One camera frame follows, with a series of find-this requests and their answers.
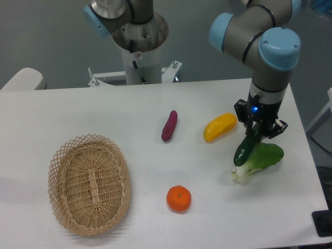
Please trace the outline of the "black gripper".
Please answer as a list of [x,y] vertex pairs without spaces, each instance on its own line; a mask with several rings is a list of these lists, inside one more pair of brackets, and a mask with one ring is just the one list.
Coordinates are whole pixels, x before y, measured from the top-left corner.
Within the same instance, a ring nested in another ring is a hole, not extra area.
[[278,118],[279,109],[285,91],[264,92],[251,90],[247,100],[240,99],[234,109],[238,121],[243,123],[245,135],[253,133],[253,126],[257,123],[261,132],[266,132],[265,137],[272,139],[286,130],[288,124]]

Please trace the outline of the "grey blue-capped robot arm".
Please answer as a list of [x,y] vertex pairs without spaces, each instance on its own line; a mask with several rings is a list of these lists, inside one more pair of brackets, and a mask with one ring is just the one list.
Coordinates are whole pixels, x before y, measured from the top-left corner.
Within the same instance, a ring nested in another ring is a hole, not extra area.
[[[220,14],[209,31],[210,43],[253,70],[246,101],[234,108],[238,120],[252,131],[257,123],[263,138],[284,132],[287,123],[278,112],[294,67],[301,41],[283,25],[297,15],[301,1],[246,1],[240,16]],[[122,51],[127,84],[171,82],[174,73],[163,72],[159,48],[169,27],[154,11],[153,1],[91,1],[84,15],[100,36],[111,36]]]

